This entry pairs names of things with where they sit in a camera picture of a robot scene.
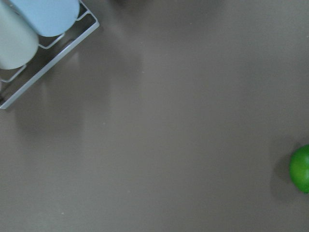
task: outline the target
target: cup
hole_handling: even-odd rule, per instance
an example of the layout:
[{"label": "cup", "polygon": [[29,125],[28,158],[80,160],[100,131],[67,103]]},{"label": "cup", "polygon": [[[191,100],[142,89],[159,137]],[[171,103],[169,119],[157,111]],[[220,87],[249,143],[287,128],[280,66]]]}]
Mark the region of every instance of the cup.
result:
[{"label": "cup", "polygon": [[67,31],[76,21],[78,0],[10,0],[35,32],[52,37]]},{"label": "cup", "polygon": [[38,46],[38,35],[0,0],[0,69],[16,69],[28,63]]}]

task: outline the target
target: white mug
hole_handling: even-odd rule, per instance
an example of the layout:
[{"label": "white mug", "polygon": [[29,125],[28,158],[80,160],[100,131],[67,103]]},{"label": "white mug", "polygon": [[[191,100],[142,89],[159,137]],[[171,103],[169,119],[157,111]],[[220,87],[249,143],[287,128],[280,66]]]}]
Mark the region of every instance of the white mug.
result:
[{"label": "white mug", "polygon": [[38,35],[0,0],[0,69],[16,69],[28,63],[38,46]]},{"label": "white mug", "polygon": [[35,32],[52,37],[67,31],[76,21],[78,0],[10,0]]}]

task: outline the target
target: green fruit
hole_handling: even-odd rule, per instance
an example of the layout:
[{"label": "green fruit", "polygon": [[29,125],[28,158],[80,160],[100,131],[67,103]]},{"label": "green fruit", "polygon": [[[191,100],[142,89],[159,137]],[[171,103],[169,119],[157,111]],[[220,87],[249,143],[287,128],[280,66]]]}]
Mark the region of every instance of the green fruit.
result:
[{"label": "green fruit", "polygon": [[290,176],[299,190],[309,192],[309,145],[299,148],[292,154]]}]

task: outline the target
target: light blue mug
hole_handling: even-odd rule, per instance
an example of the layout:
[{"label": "light blue mug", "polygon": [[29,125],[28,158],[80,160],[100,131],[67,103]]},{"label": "light blue mug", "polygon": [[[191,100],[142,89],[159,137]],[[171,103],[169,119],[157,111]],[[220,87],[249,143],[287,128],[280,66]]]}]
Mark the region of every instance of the light blue mug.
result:
[{"label": "light blue mug", "polygon": [[78,0],[10,0],[13,7],[29,25],[46,37],[67,31],[76,21],[80,5]]},{"label": "light blue mug", "polygon": [[0,69],[16,69],[28,63],[38,46],[38,35],[0,0]]}]

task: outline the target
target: dish rack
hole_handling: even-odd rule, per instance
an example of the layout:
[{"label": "dish rack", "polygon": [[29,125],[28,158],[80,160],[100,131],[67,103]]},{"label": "dish rack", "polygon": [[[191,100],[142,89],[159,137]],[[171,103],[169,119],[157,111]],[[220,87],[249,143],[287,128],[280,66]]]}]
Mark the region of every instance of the dish rack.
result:
[{"label": "dish rack", "polygon": [[39,36],[39,49],[29,63],[14,70],[0,69],[0,109],[7,109],[67,53],[99,27],[98,19],[81,0],[79,2],[79,16],[68,31],[56,37]]}]

